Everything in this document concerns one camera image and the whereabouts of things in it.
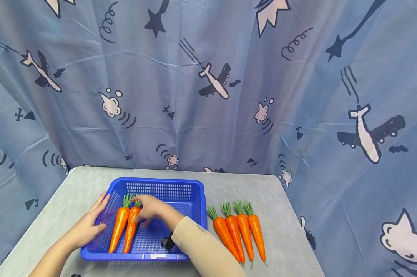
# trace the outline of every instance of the basket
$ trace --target basket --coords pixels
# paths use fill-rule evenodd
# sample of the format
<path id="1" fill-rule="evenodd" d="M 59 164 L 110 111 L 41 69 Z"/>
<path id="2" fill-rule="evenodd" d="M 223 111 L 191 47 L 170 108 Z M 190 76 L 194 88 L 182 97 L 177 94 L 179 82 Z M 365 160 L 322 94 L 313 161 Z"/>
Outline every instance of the basket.
<path id="1" fill-rule="evenodd" d="M 174 246 L 170 251 L 161 246 L 161 240 L 170 236 L 170 229 L 162 219 L 153 219 L 147 228 L 138 224 L 129 253 L 123 253 L 125 230 L 114 253 L 108 253 L 115 226 L 116 213 L 127 193 L 152 195 L 170 204 L 180 213 L 207 228 L 204 186 L 196 180 L 151 179 L 122 177 L 114 180 L 107 194 L 110 200 L 95 224 L 105 223 L 106 229 L 88 245 L 81 248 L 85 260 L 188 260 L 188 256 Z"/>

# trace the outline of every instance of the black star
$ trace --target black star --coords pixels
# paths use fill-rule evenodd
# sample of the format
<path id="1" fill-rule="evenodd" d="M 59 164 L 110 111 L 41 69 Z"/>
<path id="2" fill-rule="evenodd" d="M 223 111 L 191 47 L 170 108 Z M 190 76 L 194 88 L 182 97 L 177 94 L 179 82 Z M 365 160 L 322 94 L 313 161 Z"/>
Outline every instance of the black star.
<path id="1" fill-rule="evenodd" d="M 329 53 L 330 56 L 328 57 L 328 61 L 331 60 L 334 56 L 337 56 L 338 58 L 341 57 L 342 52 L 342 46 L 344 45 L 345 41 L 348 39 L 345 37 L 343 40 L 341 40 L 341 37 L 337 35 L 336 41 L 334 41 L 334 44 L 325 50 L 325 53 Z"/>
<path id="2" fill-rule="evenodd" d="M 167 32 L 165 31 L 164 26 L 162 25 L 160 12 L 161 11 L 159 11 L 157 14 L 153 14 L 153 12 L 150 11 L 150 9 L 148 9 L 148 16 L 150 16 L 150 21 L 148 21 L 147 25 L 144 26 L 145 29 L 153 30 L 155 38 L 158 38 L 159 31 L 164 33 Z"/>

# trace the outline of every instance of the blue curtain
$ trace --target blue curtain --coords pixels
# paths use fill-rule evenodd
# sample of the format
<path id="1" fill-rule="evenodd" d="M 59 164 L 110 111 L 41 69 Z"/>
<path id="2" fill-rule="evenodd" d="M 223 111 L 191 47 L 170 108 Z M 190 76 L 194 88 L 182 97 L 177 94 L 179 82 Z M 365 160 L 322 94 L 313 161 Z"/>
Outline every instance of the blue curtain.
<path id="1" fill-rule="evenodd" d="M 0 264 L 83 165 L 273 174 L 326 276 L 417 276 L 417 0 L 2 0 Z"/>

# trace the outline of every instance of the table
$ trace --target table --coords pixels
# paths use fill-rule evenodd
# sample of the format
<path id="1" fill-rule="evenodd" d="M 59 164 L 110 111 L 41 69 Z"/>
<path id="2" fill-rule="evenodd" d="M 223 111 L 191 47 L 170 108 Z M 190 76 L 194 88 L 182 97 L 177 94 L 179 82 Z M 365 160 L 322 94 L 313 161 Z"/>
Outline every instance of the table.
<path id="1" fill-rule="evenodd" d="M 246 259 L 247 276 L 324 277 L 305 231 L 275 176 L 103 167 L 76 167 L 71 170 L 0 267 L 0 277 L 28 276 L 48 248 L 90 209 L 101 192 L 118 177 L 199 180 L 205 187 L 207 205 L 215 205 L 217 209 L 225 201 L 251 201 L 261 221 L 269 267 L 261 261 L 254 245 L 252 269 Z M 211 220 L 208 220 L 208 231 L 217 238 Z M 82 259 L 79 250 L 71 254 L 61 276 L 72 277 L 73 274 L 81 277 L 200 276 L 191 262 L 88 262 Z"/>

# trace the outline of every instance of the hand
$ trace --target hand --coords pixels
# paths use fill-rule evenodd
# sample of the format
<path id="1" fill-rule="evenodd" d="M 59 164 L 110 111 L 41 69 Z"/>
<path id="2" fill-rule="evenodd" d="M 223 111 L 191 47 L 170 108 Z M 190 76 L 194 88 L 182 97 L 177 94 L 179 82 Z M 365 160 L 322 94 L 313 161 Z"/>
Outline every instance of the hand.
<path id="1" fill-rule="evenodd" d="M 106 191 L 99 196 L 91 209 L 60 239 L 60 241 L 71 248 L 71 251 L 88 244 L 105 229 L 105 224 L 95 226 L 98 215 L 105 209 L 110 199 L 110 195 L 104 198 L 105 194 Z"/>
<path id="2" fill-rule="evenodd" d="M 165 222 L 165 224 L 167 224 L 171 232 L 174 232 L 174 229 L 176 228 L 179 221 L 183 219 L 183 215 L 176 209 L 167 203 L 160 201 L 154 196 L 138 195 L 133 198 L 133 201 L 136 200 L 141 201 L 142 209 L 141 212 L 139 212 L 139 215 L 135 218 L 135 222 L 146 219 L 144 222 L 144 227 L 147 227 L 153 218 L 160 218 Z"/>
<path id="3" fill-rule="evenodd" d="M 150 195 L 138 195 L 133 198 L 133 202 L 139 200 L 142 203 L 141 212 L 135 218 L 135 222 L 139 222 L 142 219 L 146 219 L 144 222 L 144 227 L 147 227 L 148 224 L 152 221 L 153 218 L 160 217 L 161 210 L 164 210 L 169 206 L 168 204 L 160 201 L 158 198 Z"/>

